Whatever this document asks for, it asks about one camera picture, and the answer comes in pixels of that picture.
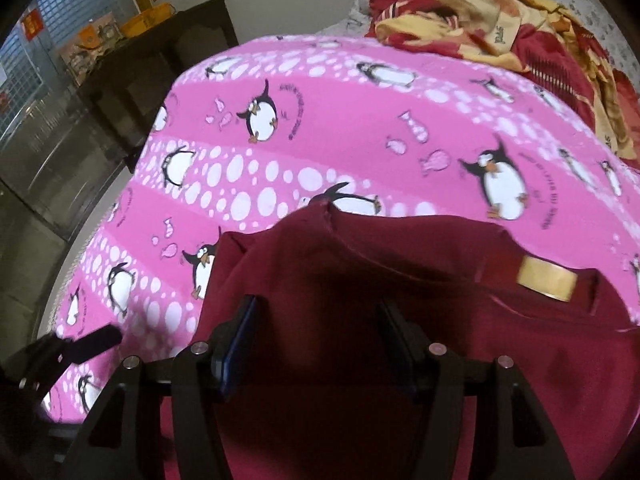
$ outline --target maroon shirt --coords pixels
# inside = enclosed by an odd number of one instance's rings
[[[269,303],[244,383],[216,407],[234,479],[399,477],[421,408],[394,385],[376,329],[381,296],[462,356],[511,356],[576,478],[599,478],[640,406],[640,333],[596,270],[578,271],[569,303],[518,285],[524,254],[496,224],[369,218],[327,203],[264,232],[223,235],[194,340],[230,319],[244,294]],[[470,461],[468,400],[456,480]],[[175,463],[167,474],[178,478]]]

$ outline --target penguin print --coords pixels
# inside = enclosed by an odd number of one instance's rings
[[[611,189],[613,190],[613,194],[615,196],[622,196],[622,188],[620,187],[620,181],[618,176],[616,175],[616,171],[611,167],[611,163],[608,160],[603,160],[600,163],[600,166],[604,170],[605,175],[607,175],[607,180],[611,184]]]
[[[348,186],[348,182],[339,182],[334,184],[324,193],[313,197],[309,203],[318,200],[328,200],[335,205],[340,211],[345,213],[354,213],[356,215],[375,216],[382,210],[382,204],[376,195],[373,198],[367,198],[351,193],[341,193],[340,190]]]
[[[120,202],[114,202],[113,205],[111,206],[111,212],[109,213],[109,218],[107,218],[107,222],[111,222],[115,218],[116,213],[118,212],[118,209],[120,209]]]
[[[480,179],[482,194],[489,205],[487,216],[515,220],[527,207],[527,187],[517,166],[508,157],[502,140],[498,136],[496,139],[496,150],[485,150],[472,164],[461,158],[459,162]]]
[[[66,314],[66,324],[73,326],[78,322],[78,313],[80,307],[80,285],[76,288],[76,291],[69,297],[69,312]]]
[[[341,47],[340,42],[335,40],[318,41],[317,43],[313,43],[312,46],[315,46],[318,48],[340,48]]]
[[[196,152],[187,150],[186,146],[178,148],[169,153],[162,161],[162,176],[164,176],[164,186],[173,184],[182,187],[184,176],[191,167]]]
[[[414,72],[400,70],[382,63],[360,62],[356,64],[356,68],[375,84],[387,83],[409,88],[417,77]]]
[[[596,185],[591,179],[591,175],[587,172],[586,168],[577,160],[575,160],[571,153],[564,148],[558,148],[558,154],[564,158],[564,161],[569,166],[573,174],[583,181],[588,187],[595,188]]]
[[[638,289],[638,304],[640,304],[640,256],[636,253],[631,260],[631,268],[636,276],[636,288]]]
[[[166,122],[168,118],[169,118],[169,114],[166,111],[166,107],[162,105],[158,110],[158,114],[156,115],[153,131],[160,132],[161,130],[164,130],[164,127],[166,126]]]
[[[107,278],[109,299],[111,300],[113,313],[117,314],[121,319],[124,319],[127,315],[129,295],[136,283],[135,273],[126,270],[124,268],[125,265],[125,262],[121,262],[115,267],[111,267]]]
[[[225,75],[241,59],[240,56],[223,57],[204,69],[205,76],[207,79],[215,79],[216,76]]]
[[[218,240],[220,240],[221,236],[222,229],[218,226]],[[211,276],[213,261],[216,259],[217,246],[218,242],[213,245],[204,244],[195,254],[189,254],[186,251],[182,251],[184,259],[193,267],[191,275],[193,291],[191,295],[196,300],[204,300],[204,296],[207,293],[207,285],[209,285],[209,277]]]
[[[92,373],[85,374],[78,379],[78,394],[85,413],[89,413],[102,391],[101,388],[92,383],[93,380],[94,375]]]
[[[494,81],[494,78],[489,78],[489,79],[472,79],[471,83],[478,83],[481,84],[482,86],[484,86],[484,88],[487,89],[487,91],[493,95],[496,96],[500,99],[502,99],[503,101],[508,102],[509,104],[512,104],[516,99],[513,98],[513,96],[507,92],[506,90],[503,90],[502,88],[500,88]]]
[[[555,112],[560,113],[562,111],[562,105],[555,95],[542,88],[542,86],[534,85],[533,89],[546,104],[553,108]]]
[[[269,80],[264,80],[264,90],[252,99],[244,112],[236,114],[246,121],[246,129],[249,132],[249,142],[264,142],[278,127],[278,111],[273,99],[269,97]]]

